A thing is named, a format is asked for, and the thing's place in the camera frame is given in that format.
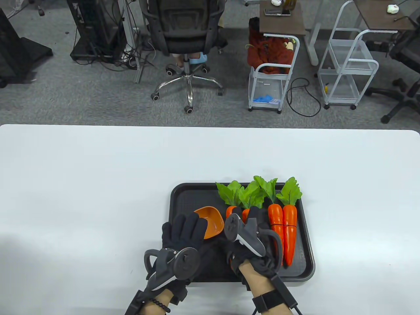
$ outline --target black mesh chair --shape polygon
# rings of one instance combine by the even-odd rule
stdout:
[[[389,52],[389,55],[392,59],[402,62],[407,67],[420,74],[420,8],[409,18],[415,25],[416,29],[414,31],[406,31],[402,33],[397,38],[394,47],[392,47]],[[388,123],[390,119],[405,106],[410,107],[420,114],[420,96],[417,95],[418,90],[420,89],[420,80],[415,82],[408,91],[407,84],[401,78],[392,81],[392,85],[399,87],[400,91],[370,87],[365,92],[365,95],[367,96],[371,96],[372,93],[376,93],[398,101],[398,104],[387,115],[384,115],[381,118],[381,122]]]
[[[140,0],[141,10],[149,22],[150,37],[155,49],[165,56],[184,55],[184,68],[169,64],[166,73],[177,77],[162,82],[156,87],[151,98],[159,99],[159,90],[181,79],[186,81],[188,105],[187,114],[193,110],[192,79],[204,80],[218,86],[218,95],[223,95],[223,86],[214,78],[196,75],[198,70],[209,71],[205,64],[189,63],[189,54],[208,54],[212,47],[223,46],[225,40],[219,35],[218,23],[225,9],[226,0]]]

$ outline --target orange carrot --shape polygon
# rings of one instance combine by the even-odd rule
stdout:
[[[268,217],[270,219],[271,229],[280,236],[281,246],[283,247],[283,252],[284,252],[283,211],[281,209],[281,206],[275,203],[269,205]]]
[[[230,217],[230,215],[232,214],[232,212],[235,208],[236,208],[236,206],[230,206],[226,209],[226,219]]]
[[[286,243],[284,245],[284,257],[286,264],[291,266],[293,263],[295,246],[296,246],[296,234],[297,234],[297,209],[293,205],[285,205],[283,207],[283,218],[284,218],[284,239]]]
[[[242,221],[246,224],[248,221],[249,208],[242,211]]]

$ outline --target blue slipper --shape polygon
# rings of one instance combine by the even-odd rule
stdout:
[[[191,65],[197,65],[199,63],[205,63],[206,61],[207,61],[207,55],[203,55],[202,52],[200,52],[200,58],[198,58],[198,59],[192,59],[192,58],[190,58],[189,59],[189,63]]]

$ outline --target floor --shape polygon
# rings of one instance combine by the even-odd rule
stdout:
[[[10,11],[9,0],[0,0],[5,12]],[[300,0],[305,26],[310,28],[318,1]],[[343,0],[328,4],[323,28],[332,28]],[[139,5],[131,4],[140,25]],[[402,6],[405,12],[418,6],[409,1]],[[217,96],[216,89],[197,86],[194,89],[195,108],[186,115],[186,90],[175,84],[161,92],[161,99],[153,102],[150,94],[158,82],[167,79],[165,64],[170,58],[159,52],[153,61],[155,67],[144,70],[140,84],[134,84],[134,71],[112,72],[101,64],[81,66],[69,54],[75,36],[75,24],[63,0],[46,0],[46,15],[39,17],[33,6],[28,6],[10,21],[21,37],[28,37],[53,49],[54,57],[35,71],[32,82],[10,84],[0,90],[0,124],[89,124],[133,126],[216,126],[216,127],[276,127],[276,128],[344,128],[344,129],[413,129],[420,131],[420,115],[409,109],[402,110],[391,122],[383,125],[381,116],[388,113],[394,102],[384,97],[364,97],[357,110],[332,106],[323,108],[313,118],[294,113],[287,105],[281,115],[275,112],[247,111],[247,25],[248,19],[258,15],[258,6],[245,7],[240,0],[229,0],[226,5],[225,34],[229,45],[222,55],[212,51],[208,65],[210,75],[220,79],[226,92]],[[343,25],[353,25],[356,10],[343,16]],[[325,41],[317,43],[318,54],[323,53]],[[411,84],[418,75],[402,64],[374,53],[380,69],[372,82],[375,87],[390,87],[391,81],[402,77]],[[308,90],[320,99],[316,68],[309,63],[302,44],[293,78],[305,77],[311,85]],[[304,114],[315,113],[319,105],[304,91],[295,90],[292,106]]]

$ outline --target metal shelf cart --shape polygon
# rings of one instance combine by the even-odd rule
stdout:
[[[361,31],[357,28],[337,27],[344,8],[352,2],[353,0],[349,0],[342,5],[318,70],[325,109],[328,109],[330,104],[346,104],[350,105],[352,110],[356,109],[376,71],[378,71],[379,63],[373,59],[365,42],[362,41],[363,35],[366,33],[394,34],[397,32],[371,29]],[[336,31],[353,32],[356,37],[355,39],[334,39]],[[323,69],[327,54],[332,59],[334,69]],[[354,81],[354,75],[369,76],[367,83],[360,92]]]
[[[299,52],[300,42],[299,39],[293,35],[264,33],[264,36],[293,39],[296,43],[296,45],[294,45],[293,59],[291,65],[281,63],[263,63],[259,65],[256,69],[251,67],[248,80],[248,110],[252,111],[253,108],[273,108],[277,109],[277,113],[280,114],[281,109],[283,108],[284,97],[286,95],[286,91],[289,86],[290,78],[293,72],[293,67],[296,62],[296,57]],[[289,74],[265,74],[263,72],[260,72],[261,68],[267,66],[288,68]],[[266,95],[272,96],[274,99],[276,99],[276,102],[254,102],[255,99],[259,97],[264,97]]]

